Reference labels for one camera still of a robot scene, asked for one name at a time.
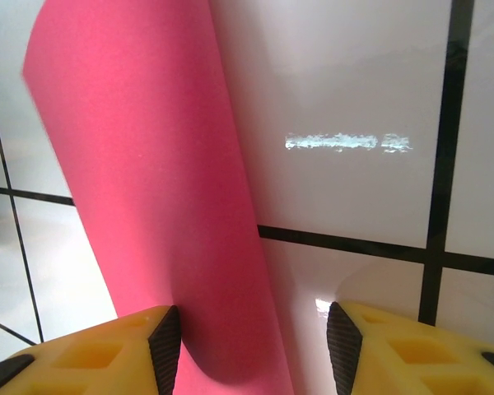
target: curved pink sheet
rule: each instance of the curved pink sheet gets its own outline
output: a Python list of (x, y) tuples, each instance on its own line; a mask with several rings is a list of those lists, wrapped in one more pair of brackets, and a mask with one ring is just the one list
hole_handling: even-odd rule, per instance
[(207, 1), (48, 0), (24, 75), (118, 314), (180, 307), (175, 393), (291, 394)]

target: yellow plastic part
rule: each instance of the yellow plastic part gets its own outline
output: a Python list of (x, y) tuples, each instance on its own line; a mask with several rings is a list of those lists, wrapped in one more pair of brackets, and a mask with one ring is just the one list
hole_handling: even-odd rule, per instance
[(144, 310), (18, 352), (35, 361), (0, 395), (157, 395), (147, 339), (169, 308)]
[(340, 304), (362, 334), (352, 395), (494, 395), (494, 346), (356, 303)]

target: pink foam sheet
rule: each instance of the pink foam sheet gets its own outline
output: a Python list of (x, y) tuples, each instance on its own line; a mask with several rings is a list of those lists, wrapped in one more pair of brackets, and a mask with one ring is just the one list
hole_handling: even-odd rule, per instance
[(175, 393), (292, 394), (207, 0), (48, 0), (24, 77), (117, 313), (180, 308)]

